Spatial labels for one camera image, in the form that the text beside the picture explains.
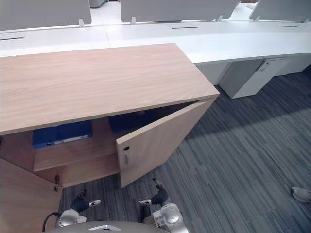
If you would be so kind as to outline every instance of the floor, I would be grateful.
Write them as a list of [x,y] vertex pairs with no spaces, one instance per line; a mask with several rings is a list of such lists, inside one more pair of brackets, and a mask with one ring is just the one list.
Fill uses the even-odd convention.
[[311,189],[311,74],[274,77],[252,97],[221,92],[165,164],[123,189],[118,175],[65,188],[60,211],[86,188],[102,200],[88,220],[138,221],[153,177],[192,233],[310,233],[311,204],[289,189]]

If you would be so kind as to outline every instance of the white desk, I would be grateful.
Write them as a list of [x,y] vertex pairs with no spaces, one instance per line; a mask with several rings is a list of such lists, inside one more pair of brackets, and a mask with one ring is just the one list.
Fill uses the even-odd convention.
[[311,23],[253,22],[248,19],[252,9],[246,6],[246,3],[241,3],[230,19],[221,22],[147,22],[130,25],[121,21],[120,3],[108,2],[101,8],[91,9],[93,21],[85,28],[75,26],[1,32],[0,39],[24,38],[0,41],[0,57],[176,43],[193,63],[207,66],[206,73],[217,73],[215,77],[208,75],[213,84],[218,83],[218,76],[227,67],[225,63],[233,61],[286,56],[292,57],[293,62],[288,64],[291,64],[290,69],[280,74],[302,71],[311,62]]

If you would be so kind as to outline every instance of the cabinet door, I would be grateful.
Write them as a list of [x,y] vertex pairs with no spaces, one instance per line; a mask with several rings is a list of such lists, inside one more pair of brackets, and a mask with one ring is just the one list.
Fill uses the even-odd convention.
[[[62,189],[4,159],[0,159],[1,233],[39,233],[45,217],[57,212]],[[46,230],[54,228],[51,217]]]
[[191,104],[117,139],[122,187],[164,163],[214,100]]

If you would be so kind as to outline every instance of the wooden cabinet top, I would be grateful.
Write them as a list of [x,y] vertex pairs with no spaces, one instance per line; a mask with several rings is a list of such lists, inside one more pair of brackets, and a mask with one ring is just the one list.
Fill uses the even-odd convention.
[[0,58],[0,134],[209,99],[175,44]]

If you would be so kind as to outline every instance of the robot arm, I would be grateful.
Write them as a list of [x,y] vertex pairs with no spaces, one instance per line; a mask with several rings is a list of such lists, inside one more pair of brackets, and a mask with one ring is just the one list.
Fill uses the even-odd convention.
[[171,233],[189,233],[177,205],[171,203],[167,191],[157,179],[154,178],[153,181],[156,183],[158,193],[150,200],[140,201],[140,205],[146,206],[152,204],[161,206],[160,210],[153,213],[155,225],[157,227],[161,228],[166,226]]
[[65,227],[72,224],[86,222],[87,218],[80,216],[80,213],[89,207],[96,206],[101,203],[100,200],[92,202],[84,201],[87,190],[83,190],[71,203],[70,210],[65,210],[59,218],[58,225]]

